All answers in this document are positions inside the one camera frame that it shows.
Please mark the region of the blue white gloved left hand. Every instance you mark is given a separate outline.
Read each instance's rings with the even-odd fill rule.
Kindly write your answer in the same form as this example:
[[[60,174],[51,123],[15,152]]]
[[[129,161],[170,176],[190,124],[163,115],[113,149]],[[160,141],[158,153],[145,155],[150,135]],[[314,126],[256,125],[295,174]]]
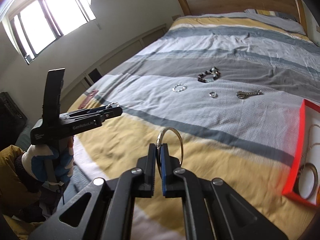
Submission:
[[[24,170],[41,182],[67,183],[73,175],[73,142],[73,137],[69,137],[61,151],[53,146],[31,145],[21,157]]]

